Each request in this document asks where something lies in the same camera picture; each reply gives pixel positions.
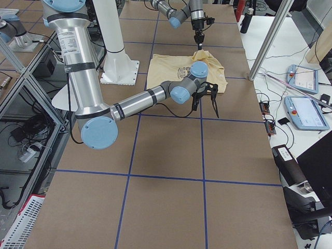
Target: power strip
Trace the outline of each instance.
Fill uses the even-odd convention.
[[[41,148],[41,143],[34,143],[33,145],[30,145],[26,152],[22,156],[20,156],[20,161],[28,162],[38,151],[40,151]]]

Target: computer monitor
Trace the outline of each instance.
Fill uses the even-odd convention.
[[[332,206],[332,132],[302,153],[297,162],[323,206]]]

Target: white label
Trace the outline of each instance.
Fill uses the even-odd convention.
[[[282,156],[282,158],[284,159],[284,161],[292,160],[292,157],[286,148],[284,148],[284,147],[279,148],[278,151],[279,151],[280,155]]]
[[[62,49],[62,55],[67,56],[72,53],[81,53],[74,31],[58,34],[58,38]]]

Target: cardboard table surface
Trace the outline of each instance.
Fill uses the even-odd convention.
[[[155,106],[119,122],[105,150],[69,140],[25,248],[297,248],[232,7],[204,11],[216,18],[204,49],[229,82],[220,118],[206,97],[188,118]],[[141,66],[135,86],[102,85],[108,104],[145,89],[154,53],[196,50],[190,22],[173,30],[142,2],[126,2],[120,24]]]

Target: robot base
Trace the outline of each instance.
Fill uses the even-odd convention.
[[[42,35],[34,35],[34,34],[30,34],[31,39],[32,40],[41,40],[44,37]],[[39,45],[40,43],[32,43],[26,47],[19,47],[16,43],[15,40],[13,40],[10,44],[9,44],[9,48],[13,51],[13,52],[26,52],[26,53],[32,53],[36,47]]]
[[[106,57],[104,73],[100,82],[133,86],[136,83],[139,67],[140,62],[130,60],[126,54],[119,58]]]

